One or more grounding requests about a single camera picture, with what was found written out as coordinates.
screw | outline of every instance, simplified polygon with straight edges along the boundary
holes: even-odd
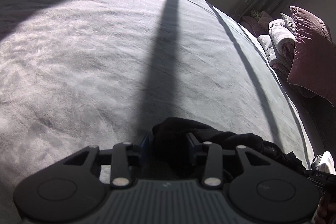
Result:
[[[204,184],[207,186],[218,186],[222,183],[222,181],[219,178],[207,178],[204,180]]]
[[[118,187],[124,187],[129,184],[129,180],[127,178],[115,178],[112,184]]]

pink pillow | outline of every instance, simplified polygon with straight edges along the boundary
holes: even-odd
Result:
[[[251,25],[249,23],[247,23],[244,20],[241,20],[239,22],[240,25],[242,25],[245,29],[247,29],[251,34],[255,35],[254,30],[252,29]]]
[[[288,83],[303,86],[336,106],[336,50],[323,21],[291,6],[295,50]]]
[[[249,17],[249,16],[242,16],[241,18],[242,18],[242,20],[244,20],[245,22],[247,22],[251,26],[251,28],[252,28],[252,30],[254,32],[252,34],[255,37],[258,37],[258,36],[260,36],[262,34],[267,34],[263,30],[263,28],[258,24],[258,22],[257,22],[257,20],[255,18]]]
[[[261,18],[259,19],[258,21],[258,24],[263,27],[263,29],[269,33],[269,30],[268,30],[268,25],[269,23],[273,21],[273,18],[266,12],[262,11],[261,12]]]

white fabric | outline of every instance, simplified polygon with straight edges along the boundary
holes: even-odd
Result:
[[[336,175],[334,160],[329,151],[323,153],[320,163],[317,165],[317,170]]]
[[[295,36],[287,29],[283,19],[276,19],[271,21],[268,26],[269,35],[272,38],[274,45],[278,52],[287,57],[288,49],[290,53],[294,53]]]
[[[274,64],[282,64],[286,69],[288,69],[289,73],[292,66],[283,56],[278,53],[273,41],[271,40],[271,37],[269,35],[263,34],[258,36],[257,40],[266,53],[269,65],[272,67]]]
[[[314,153],[255,37],[204,0],[0,0],[0,223],[24,177],[168,116]]]

pillow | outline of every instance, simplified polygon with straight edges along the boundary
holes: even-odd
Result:
[[[239,24],[242,25],[245,29],[247,29],[251,34],[255,35],[255,33],[254,33],[254,31],[253,31],[253,29],[252,29],[252,27],[251,27],[251,25],[249,23],[247,23],[244,20],[241,20],[239,22]]]
[[[294,20],[290,16],[287,16],[283,13],[280,13],[280,15],[282,16],[282,19],[284,20],[288,30],[290,30],[292,34],[295,35]]]
[[[290,16],[288,16],[288,15],[285,15],[283,13],[280,13],[280,14],[281,14],[281,16],[282,16],[282,18],[283,18],[283,20],[284,20],[287,28],[295,35],[294,20]],[[328,33],[330,35],[330,40],[332,42],[330,28],[329,28],[329,26],[327,24],[325,26],[327,27]]]
[[[264,29],[258,24],[258,22],[253,17],[242,16],[242,20],[250,24],[255,37],[258,37],[262,34],[267,34],[265,33]]]
[[[255,18],[256,21],[259,21],[261,18],[261,13],[256,10],[252,10],[251,17]]]
[[[303,86],[336,106],[336,51],[324,22],[312,13],[291,6],[295,51],[288,83]]]
[[[263,29],[268,33],[268,25],[273,21],[273,18],[266,12],[261,12],[261,18],[258,21],[258,24],[263,27]]]

black fabric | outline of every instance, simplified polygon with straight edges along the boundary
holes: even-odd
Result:
[[[185,136],[189,132],[193,133],[199,142],[210,141],[227,150],[234,150],[237,145],[245,145],[292,170],[304,168],[302,161],[293,152],[284,154],[276,144],[264,141],[252,133],[238,135],[229,131],[223,132],[197,121],[174,117],[155,125],[152,131],[154,156],[168,162],[177,172],[189,164]]]

